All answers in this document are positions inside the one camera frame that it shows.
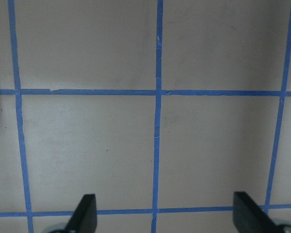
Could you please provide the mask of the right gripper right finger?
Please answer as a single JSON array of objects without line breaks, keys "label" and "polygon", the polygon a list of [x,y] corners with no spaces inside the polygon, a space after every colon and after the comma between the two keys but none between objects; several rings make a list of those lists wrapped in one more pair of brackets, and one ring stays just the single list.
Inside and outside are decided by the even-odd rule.
[{"label": "right gripper right finger", "polygon": [[239,233],[281,232],[246,192],[233,194],[233,224]]}]

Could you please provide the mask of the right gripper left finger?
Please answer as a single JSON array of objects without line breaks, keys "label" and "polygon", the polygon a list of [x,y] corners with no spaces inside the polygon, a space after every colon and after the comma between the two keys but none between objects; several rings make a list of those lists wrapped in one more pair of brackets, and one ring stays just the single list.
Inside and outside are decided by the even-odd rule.
[{"label": "right gripper left finger", "polygon": [[65,226],[67,233],[94,233],[97,228],[95,194],[86,194],[80,200],[72,217]]}]

